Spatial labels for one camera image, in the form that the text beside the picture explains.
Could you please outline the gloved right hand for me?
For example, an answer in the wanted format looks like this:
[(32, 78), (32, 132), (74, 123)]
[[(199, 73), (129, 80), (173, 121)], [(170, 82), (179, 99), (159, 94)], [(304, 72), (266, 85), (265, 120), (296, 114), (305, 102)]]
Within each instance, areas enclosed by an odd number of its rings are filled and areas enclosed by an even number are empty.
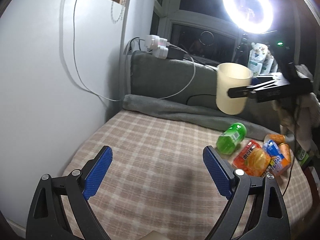
[(281, 129), (294, 133), (303, 150), (319, 153), (319, 100), (314, 93), (296, 98), (295, 110), (290, 113), (281, 101), (272, 101), (278, 112)]

